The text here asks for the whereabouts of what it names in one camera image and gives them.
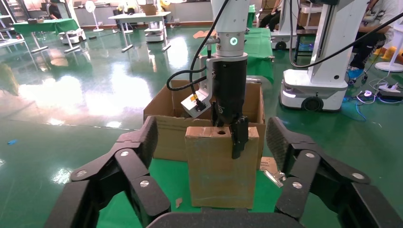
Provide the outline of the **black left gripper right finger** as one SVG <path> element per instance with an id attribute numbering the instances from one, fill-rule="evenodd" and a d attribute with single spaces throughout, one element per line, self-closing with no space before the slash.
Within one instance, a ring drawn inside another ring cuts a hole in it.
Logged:
<path id="1" fill-rule="evenodd" d="M 402 227 L 402 218 L 364 172 L 326 154 L 310 136 L 271 117 L 266 142 L 284 175 L 276 212 L 300 220 L 308 196 L 314 194 L 344 228 Z"/>

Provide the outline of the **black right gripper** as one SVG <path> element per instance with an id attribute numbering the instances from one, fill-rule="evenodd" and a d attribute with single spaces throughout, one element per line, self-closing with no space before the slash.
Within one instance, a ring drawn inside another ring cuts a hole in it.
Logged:
<path id="1" fill-rule="evenodd" d="M 249 140 L 249 120 L 243 115 L 246 90 L 247 60 L 217 61 L 212 64 L 211 122 L 214 126 L 230 126 L 232 159 L 240 157 Z"/>

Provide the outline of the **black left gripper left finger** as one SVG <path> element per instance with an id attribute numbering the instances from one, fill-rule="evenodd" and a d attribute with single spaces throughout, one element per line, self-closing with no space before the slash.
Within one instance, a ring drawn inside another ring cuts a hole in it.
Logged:
<path id="1" fill-rule="evenodd" d="M 100 211 L 121 192 L 143 227 L 170 212 L 169 199 L 149 172 L 157 143 L 154 116 L 140 130 L 120 135 L 109 152 L 71 173 L 45 227 L 95 228 Z"/>

